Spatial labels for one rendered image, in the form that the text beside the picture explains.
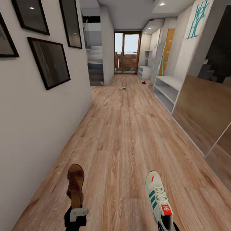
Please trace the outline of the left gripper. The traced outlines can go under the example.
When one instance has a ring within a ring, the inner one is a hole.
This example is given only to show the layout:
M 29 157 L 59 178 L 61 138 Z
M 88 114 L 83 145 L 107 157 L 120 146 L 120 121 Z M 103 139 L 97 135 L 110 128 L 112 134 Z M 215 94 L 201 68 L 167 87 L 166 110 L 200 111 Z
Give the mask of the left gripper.
M 68 209 L 66 214 L 64 215 L 64 224 L 66 227 L 66 231 L 79 231 L 80 226 L 86 226 L 86 215 L 78 216 L 75 222 L 70 222 L 70 213 L 72 207 Z

